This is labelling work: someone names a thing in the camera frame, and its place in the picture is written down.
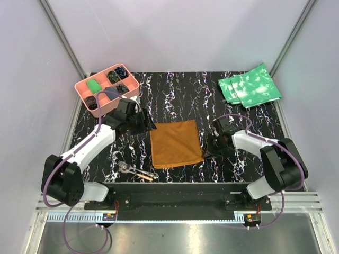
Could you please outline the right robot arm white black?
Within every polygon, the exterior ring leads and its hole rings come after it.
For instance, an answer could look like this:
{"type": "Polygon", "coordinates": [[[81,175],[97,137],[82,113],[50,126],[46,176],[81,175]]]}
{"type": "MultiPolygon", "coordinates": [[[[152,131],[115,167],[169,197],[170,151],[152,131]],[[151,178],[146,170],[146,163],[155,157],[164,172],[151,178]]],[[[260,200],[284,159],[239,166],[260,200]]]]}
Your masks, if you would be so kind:
{"type": "Polygon", "coordinates": [[[227,115],[215,119],[212,132],[207,136],[203,158],[221,157],[228,148],[244,150],[260,158],[264,176],[247,185],[236,200],[243,208],[252,210],[265,196],[301,189],[308,170],[291,139],[265,138],[251,133],[249,128],[232,126],[227,115]]]}

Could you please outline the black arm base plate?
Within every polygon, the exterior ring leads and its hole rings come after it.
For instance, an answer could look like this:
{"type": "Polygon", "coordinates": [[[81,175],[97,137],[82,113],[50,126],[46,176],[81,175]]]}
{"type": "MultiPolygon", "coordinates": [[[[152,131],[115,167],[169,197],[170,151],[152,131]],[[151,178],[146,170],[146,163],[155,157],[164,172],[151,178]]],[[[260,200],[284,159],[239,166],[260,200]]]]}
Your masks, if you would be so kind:
{"type": "Polygon", "coordinates": [[[268,196],[251,199],[247,183],[111,183],[106,201],[90,201],[85,210],[110,210],[117,202],[119,210],[139,207],[202,206],[226,211],[270,211],[268,196]]]}

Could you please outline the orange cloth napkin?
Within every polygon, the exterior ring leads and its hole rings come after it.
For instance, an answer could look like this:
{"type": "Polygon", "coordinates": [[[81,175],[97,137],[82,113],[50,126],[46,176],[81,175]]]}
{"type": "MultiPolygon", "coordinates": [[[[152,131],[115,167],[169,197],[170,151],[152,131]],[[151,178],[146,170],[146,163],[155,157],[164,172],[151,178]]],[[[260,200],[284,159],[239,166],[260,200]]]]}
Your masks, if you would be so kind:
{"type": "Polygon", "coordinates": [[[155,169],[174,168],[203,161],[195,120],[156,123],[150,131],[151,158],[155,169]]]}

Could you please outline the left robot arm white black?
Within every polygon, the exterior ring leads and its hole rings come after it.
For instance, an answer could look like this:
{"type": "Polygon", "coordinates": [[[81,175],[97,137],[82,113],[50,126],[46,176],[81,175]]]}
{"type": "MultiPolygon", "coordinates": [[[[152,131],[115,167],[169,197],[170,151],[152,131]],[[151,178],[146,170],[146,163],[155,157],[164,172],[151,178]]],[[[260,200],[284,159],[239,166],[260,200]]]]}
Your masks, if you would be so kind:
{"type": "Polygon", "coordinates": [[[95,129],[79,144],[45,160],[41,183],[45,205],[54,207],[47,200],[52,197],[58,205],[73,207],[90,201],[104,210],[110,209],[114,204],[112,191],[103,183],[83,181],[83,171],[102,150],[125,133],[136,135],[155,129],[148,110],[140,106],[139,96],[120,99],[117,108],[99,119],[95,129]]]}

